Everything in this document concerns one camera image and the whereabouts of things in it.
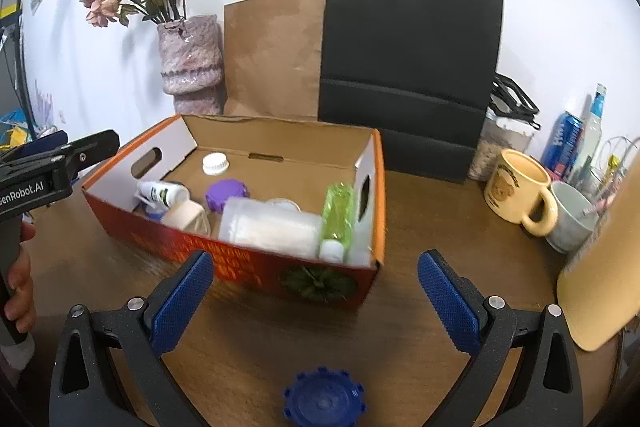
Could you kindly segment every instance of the wooden table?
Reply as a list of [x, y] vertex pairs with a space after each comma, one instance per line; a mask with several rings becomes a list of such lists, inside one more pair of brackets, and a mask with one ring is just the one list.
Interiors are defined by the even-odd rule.
[[[320, 364], [347, 369], [364, 384], [369, 412], [359, 426], [422, 425], [467, 360], [417, 282], [424, 250], [437, 248], [484, 295], [500, 295], [513, 308], [541, 310], [554, 301], [564, 257], [492, 213], [478, 184], [396, 172], [388, 172], [386, 182], [386, 265], [357, 314], [214, 282], [177, 349], [164, 357], [212, 426], [284, 427], [284, 387]], [[148, 295], [175, 266], [109, 238], [77, 191], [36, 224], [28, 248], [38, 352], [23, 393], [46, 415], [52, 361], [69, 308], [119, 308], [132, 296]], [[616, 341], [594, 353], [578, 350], [585, 423], [606, 399], [615, 352]], [[500, 404], [516, 359], [512, 350], [481, 421]], [[141, 407], [140, 414], [153, 423], [148, 410]]]

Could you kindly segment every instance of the yellow mug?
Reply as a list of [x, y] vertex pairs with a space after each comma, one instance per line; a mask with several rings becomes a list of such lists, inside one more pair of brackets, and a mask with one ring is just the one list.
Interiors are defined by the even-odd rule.
[[[550, 183], [548, 172], [533, 158], [503, 149], [484, 189], [484, 201], [502, 219], [522, 223], [533, 235], [548, 235], [558, 222], [558, 203], [548, 189]], [[536, 222], [529, 214], [541, 198], [545, 208], [542, 219]]]

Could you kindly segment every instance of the purple bottle cap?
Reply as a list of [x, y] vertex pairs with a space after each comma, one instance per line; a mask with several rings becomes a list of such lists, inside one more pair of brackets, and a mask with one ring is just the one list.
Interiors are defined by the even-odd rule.
[[222, 214], [229, 198], [248, 198], [249, 190], [238, 180], [222, 180], [207, 189], [205, 198], [211, 212]]

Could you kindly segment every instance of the jar of food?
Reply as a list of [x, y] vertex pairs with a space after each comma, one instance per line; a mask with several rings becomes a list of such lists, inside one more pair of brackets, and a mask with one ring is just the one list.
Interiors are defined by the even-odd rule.
[[471, 161], [467, 176], [472, 180], [487, 181], [494, 172], [500, 151], [515, 149], [525, 152], [535, 132], [535, 127], [530, 123], [495, 116], [491, 109], [487, 109], [478, 149]]

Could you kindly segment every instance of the mug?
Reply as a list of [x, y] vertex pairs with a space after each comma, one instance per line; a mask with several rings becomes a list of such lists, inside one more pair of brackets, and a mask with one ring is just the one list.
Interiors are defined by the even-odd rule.
[[578, 190], [563, 182], [553, 182], [551, 193], [558, 202], [558, 224], [546, 241], [560, 253], [574, 253], [596, 227], [598, 214], [583, 216], [591, 203]]
[[[484, 189], [484, 201], [498, 216], [520, 224], [533, 235], [548, 235], [558, 222], [558, 204], [548, 189], [551, 177], [530, 156], [513, 149], [503, 149], [494, 174]], [[540, 221], [529, 214], [540, 199], [545, 203]]]

